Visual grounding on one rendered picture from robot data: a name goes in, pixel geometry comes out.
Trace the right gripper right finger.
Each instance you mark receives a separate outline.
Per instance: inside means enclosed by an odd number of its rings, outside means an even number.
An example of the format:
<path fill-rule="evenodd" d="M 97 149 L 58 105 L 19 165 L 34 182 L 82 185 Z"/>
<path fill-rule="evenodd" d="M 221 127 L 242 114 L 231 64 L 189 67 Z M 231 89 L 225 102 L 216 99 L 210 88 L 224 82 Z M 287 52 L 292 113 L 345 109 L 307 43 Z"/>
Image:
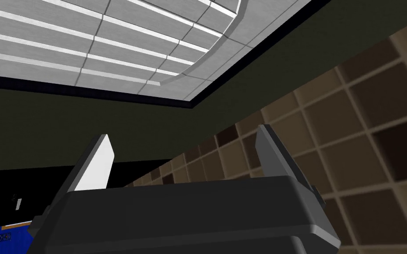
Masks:
<path fill-rule="evenodd" d="M 262 124 L 258 126 L 255 149 L 264 176 L 289 176 L 310 191 L 313 190 L 305 175 L 270 125 Z"/>

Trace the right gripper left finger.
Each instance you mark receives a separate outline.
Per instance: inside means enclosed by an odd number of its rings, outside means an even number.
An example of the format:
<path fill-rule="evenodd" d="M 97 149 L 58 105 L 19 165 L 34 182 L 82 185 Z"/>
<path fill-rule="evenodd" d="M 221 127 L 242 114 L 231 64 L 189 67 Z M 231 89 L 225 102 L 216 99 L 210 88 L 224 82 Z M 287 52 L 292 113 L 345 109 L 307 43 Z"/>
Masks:
<path fill-rule="evenodd" d="M 59 188 L 51 206 L 71 191 L 105 189 L 113 160 L 114 151 L 109 136 L 96 135 Z"/>

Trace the blue appliance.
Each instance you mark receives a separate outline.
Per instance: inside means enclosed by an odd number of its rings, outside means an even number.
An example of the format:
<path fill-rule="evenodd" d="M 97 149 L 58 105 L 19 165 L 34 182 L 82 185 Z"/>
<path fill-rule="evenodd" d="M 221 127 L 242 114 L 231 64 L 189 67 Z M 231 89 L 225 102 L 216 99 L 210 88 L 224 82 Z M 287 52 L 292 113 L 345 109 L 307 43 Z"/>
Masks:
<path fill-rule="evenodd" d="M 26 254 L 33 237 L 27 231 L 30 221 L 0 227 L 0 254 Z"/>

